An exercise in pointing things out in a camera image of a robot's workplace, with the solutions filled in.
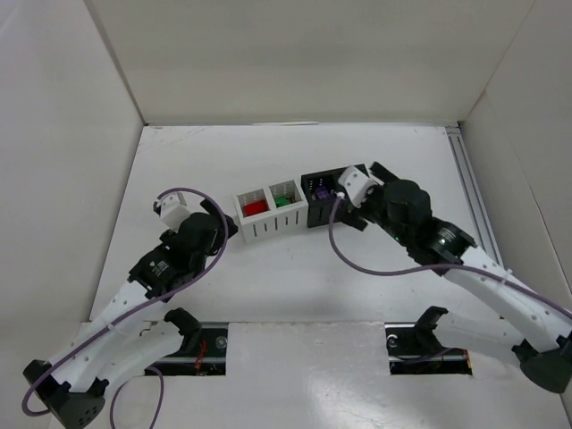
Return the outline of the red rounded lego brick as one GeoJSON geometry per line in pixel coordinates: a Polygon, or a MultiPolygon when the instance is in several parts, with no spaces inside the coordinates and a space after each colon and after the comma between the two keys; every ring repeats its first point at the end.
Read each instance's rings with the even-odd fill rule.
{"type": "Polygon", "coordinates": [[[242,207],[243,215],[245,217],[250,217],[253,215],[260,215],[269,210],[268,205],[265,200],[258,200],[253,203],[249,203],[242,207]]]}

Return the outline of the purple lego brick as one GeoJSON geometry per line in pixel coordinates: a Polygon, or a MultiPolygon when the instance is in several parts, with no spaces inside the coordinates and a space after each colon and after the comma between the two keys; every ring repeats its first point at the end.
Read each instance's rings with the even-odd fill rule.
{"type": "Polygon", "coordinates": [[[316,188],[313,197],[315,201],[325,201],[336,198],[335,192],[325,186],[316,188]]]}

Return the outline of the green arched lego brick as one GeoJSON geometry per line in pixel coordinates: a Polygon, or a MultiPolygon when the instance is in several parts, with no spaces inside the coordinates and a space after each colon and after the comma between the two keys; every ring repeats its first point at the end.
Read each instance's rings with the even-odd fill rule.
{"type": "Polygon", "coordinates": [[[277,208],[288,206],[291,204],[291,200],[288,197],[278,197],[274,200],[277,208]]]}

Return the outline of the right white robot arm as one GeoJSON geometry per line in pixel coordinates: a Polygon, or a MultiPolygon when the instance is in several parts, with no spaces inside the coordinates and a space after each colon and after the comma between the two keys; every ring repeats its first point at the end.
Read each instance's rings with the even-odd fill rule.
{"type": "Polygon", "coordinates": [[[433,215],[429,194],[378,163],[346,168],[334,210],[359,231],[376,224],[416,262],[400,274],[432,271],[492,309],[489,322],[429,307],[410,328],[420,359],[466,349],[517,367],[535,385],[561,394],[571,383],[571,313],[540,296],[495,262],[453,223],[433,215]]]}

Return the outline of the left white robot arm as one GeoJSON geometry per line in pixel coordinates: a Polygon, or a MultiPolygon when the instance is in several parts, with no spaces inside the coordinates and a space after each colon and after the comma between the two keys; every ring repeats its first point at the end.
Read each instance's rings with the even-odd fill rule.
{"type": "Polygon", "coordinates": [[[180,192],[156,200],[167,228],[158,245],[129,270],[116,295],[67,349],[25,367],[27,393],[63,427],[87,427],[130,378],[200,343],[202,324],[181,307],[165,306],[215,266],[238,231],[211,198],[200,205],[201,211],[190,212],[180,192]]]}

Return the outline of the black two-bin container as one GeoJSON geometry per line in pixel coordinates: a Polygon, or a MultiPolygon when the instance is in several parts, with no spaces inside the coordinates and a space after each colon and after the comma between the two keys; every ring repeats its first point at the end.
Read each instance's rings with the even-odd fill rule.
{"type": "MultiPolygon", "coordinates": [[[[344,188],[339,184],[339,178],[345,178],[347,170],[348,167],[341,167],[307,173],[300,177],[301,188],[308,203],[308,229],[329,224],[337,193],[344,191],[344,188]]],[[[334,221],[344,223],[358,231],[363,231],[366,227],[366,221],[354,213],[353,205],[347,200],[340,202],[335,212],[334,221]]]]}

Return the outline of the white two-bin container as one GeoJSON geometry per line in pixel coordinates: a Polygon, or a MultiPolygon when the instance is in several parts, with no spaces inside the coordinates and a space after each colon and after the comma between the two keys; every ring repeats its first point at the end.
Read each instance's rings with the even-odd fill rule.
{"type": "Polygon", "coordinates": [[[246,244],[253,244],[273,237],[293,234],[307,227],[308,203],[299,180],[289,180],[263,186],[233,197],[238,224],[246,244]],[[288,197],[291,204],[277,208],[274,200],[288,197]],[[265,200],[269,210],[245,217],[242,207],[258,200],[265,200]]]}

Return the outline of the aluminium rail right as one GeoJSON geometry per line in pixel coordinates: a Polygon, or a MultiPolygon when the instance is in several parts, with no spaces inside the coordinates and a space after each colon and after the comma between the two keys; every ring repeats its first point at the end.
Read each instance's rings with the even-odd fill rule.
{"type": "Polygon", "coordinates": [[[461,185],[472,217],[475,228],[475,239],[495,263],[503,265],[500,249],[495,239],[492,224],[469,160],[461,129],[458,125],[447,126],[445,133],[450,142],[461,185]]]}

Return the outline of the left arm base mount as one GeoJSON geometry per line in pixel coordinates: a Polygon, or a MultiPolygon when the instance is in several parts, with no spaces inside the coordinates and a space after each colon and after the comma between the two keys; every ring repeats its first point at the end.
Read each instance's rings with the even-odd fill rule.
{"type": "Polygon", "coordinates": [[[176,327],[181,345],[153,363],[153,367],[167,376],[226,375],[228,324],[202,324],[181,307],[169,310],[164,320],[176,327]]]}

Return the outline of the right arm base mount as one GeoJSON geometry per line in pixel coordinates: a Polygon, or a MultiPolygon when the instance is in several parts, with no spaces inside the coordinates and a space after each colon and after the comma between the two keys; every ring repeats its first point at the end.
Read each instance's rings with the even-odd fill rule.
{"type": "Polygon", "coordinates": [[[433,334],[447,314],[443,307],[429,307],[414,323],[384,326],[391,375],[473,374],[467,351],[445,348],[433,334]]]}

